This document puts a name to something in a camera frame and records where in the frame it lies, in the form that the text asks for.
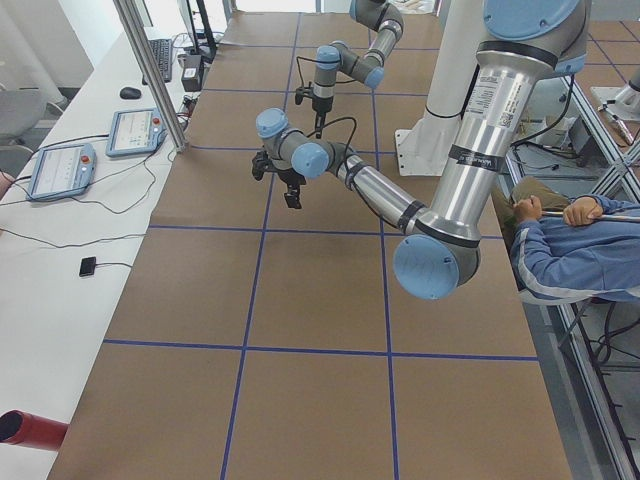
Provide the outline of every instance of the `hand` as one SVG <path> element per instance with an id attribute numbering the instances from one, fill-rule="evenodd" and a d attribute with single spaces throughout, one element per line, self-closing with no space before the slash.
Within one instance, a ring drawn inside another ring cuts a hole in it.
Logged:
<path id="1" fill-rule="evenodd" d="M 580 197 L 564 209 L 564 223 L 572 227 L 591 225 L 595 218 L 604 213 L 600 204 L 593 197 Z"/>
<path id="2" fill-rule="evenodd" d="M 513 213 L 518 223 L 530 220 L 538 221 L 542 217 L 542 203 L 535 195 L 526 200 L 520 200 L 513 206 Z"/>

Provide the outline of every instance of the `blue jacket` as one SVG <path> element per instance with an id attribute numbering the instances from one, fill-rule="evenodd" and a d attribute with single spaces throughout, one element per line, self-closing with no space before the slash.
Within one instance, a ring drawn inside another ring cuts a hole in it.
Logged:
<path id="1" fill-rule="evenodd" d="M 589 196 L 605 214 L 640 217 L 640 205 Z M 640 223 L 596 221 L 570 227 L 552 217 L 523 222 L 511 248 L 511 264 L 537 298 L 640 301 Z"/>

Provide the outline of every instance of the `black box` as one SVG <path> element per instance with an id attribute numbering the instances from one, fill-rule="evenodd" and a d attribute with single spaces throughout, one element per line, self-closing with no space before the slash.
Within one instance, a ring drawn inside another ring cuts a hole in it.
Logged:
<path id="1" fill-rule="evenodd" d="M 182 64 L 182 86 L 185 92 L 202 90 L 204 63 L 200 55 L 187 55 Z"/>

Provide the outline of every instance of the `keyboard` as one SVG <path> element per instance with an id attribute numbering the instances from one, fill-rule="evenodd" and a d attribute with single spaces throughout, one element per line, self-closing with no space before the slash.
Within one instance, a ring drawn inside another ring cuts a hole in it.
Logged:
<path id="1" fill-rule="evenodd" d="M 173 42 L 170 38 L 159 38 L 156 40 L 149 40 L 149 46 L 151 47 L 153 56 L 160 68 L 162 79 L 165 82 L 170 82 L 173 70 Z M 144 78 L 142 79 L 142 84 L 147 84 Z"/>

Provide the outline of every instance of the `black mouse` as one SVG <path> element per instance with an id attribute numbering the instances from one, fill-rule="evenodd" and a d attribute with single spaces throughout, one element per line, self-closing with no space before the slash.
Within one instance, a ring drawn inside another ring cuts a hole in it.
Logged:
<path id="1" fill-rule="evenodd" d="M 125 100 L 137 100 L 141 96 L 142 92 L 135 87 L 124 87 L 120 90 L 120 98 L 124 98 Z"/>

